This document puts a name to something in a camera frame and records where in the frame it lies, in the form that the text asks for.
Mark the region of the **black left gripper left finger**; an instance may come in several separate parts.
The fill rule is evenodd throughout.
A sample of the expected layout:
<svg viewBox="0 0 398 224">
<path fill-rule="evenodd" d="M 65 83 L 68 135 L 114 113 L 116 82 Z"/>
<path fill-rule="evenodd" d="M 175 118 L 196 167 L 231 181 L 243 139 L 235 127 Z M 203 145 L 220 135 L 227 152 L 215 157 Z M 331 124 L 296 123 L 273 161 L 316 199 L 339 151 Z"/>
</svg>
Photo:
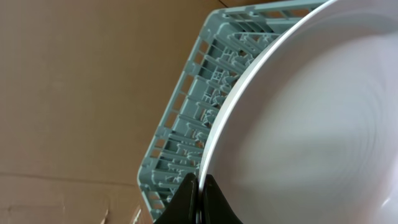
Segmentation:
<svg viewBox="0 0 398 224">
<path fill-rule="evenodd" d="M 154 224 L 196 224 L 197 197 L 198 179 L 195 174 L 189 173 Z"/>
</svg>

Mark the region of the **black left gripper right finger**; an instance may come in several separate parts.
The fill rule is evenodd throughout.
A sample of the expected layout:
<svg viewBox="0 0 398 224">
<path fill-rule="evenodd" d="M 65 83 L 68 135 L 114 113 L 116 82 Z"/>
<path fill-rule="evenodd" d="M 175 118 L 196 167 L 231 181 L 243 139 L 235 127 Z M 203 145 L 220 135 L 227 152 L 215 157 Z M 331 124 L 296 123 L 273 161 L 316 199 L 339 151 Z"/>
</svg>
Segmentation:
<svg viewBox="0 0 398 224">
<path fill-rule="evenodd" d="M 201 220 L 204 224 L 243 224 L 210 174 L 206 176 L 202 192 Z"/>
</svg>

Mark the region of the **large white plate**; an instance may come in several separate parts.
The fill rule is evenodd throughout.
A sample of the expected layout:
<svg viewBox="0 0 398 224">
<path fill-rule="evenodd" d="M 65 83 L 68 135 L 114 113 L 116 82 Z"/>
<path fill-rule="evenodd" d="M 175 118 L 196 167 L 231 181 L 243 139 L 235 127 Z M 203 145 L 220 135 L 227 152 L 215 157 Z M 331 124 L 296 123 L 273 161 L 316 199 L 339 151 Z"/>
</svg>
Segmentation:
<svg viewBox="0 0 398 224">
<path fill-rule="evenodd" d="M 200 177 L 243 223 L 397 222 L 397 0 L 327 1 L 243 73 Z"/>
</svg>

